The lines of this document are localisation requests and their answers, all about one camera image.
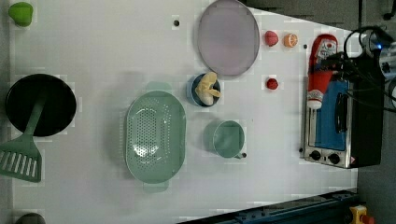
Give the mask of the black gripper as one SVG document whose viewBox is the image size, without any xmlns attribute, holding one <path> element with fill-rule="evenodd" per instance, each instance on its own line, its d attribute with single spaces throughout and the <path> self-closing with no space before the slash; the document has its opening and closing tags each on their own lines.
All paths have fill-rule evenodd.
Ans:
<svg viewBox="0 0 396 224">
<path fill-rule="evenodd" d="M 339 80 L 358 81 L 361 79 L 355 61 L 348 58 L 344 52 L 333 54 L 321 61 L 322 67 L 339 67 L 337 78 Z"/>
</svg>

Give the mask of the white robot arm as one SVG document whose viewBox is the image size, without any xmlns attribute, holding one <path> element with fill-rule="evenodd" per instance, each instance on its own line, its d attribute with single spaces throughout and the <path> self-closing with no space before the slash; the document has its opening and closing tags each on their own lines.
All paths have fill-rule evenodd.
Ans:
<svg viewBox="0 0 396 224">
<path fill-rule="evenodd" d="M 347 42 L 358 34 L 361 54 L 350 57 Z M 395 104 L 395 39 L 379 26 L 364 26 L 350 33 L 343 50 L 320 62 L 318 71 L 332 71 L 340 80 L 367 81 Z"/>
</svg>

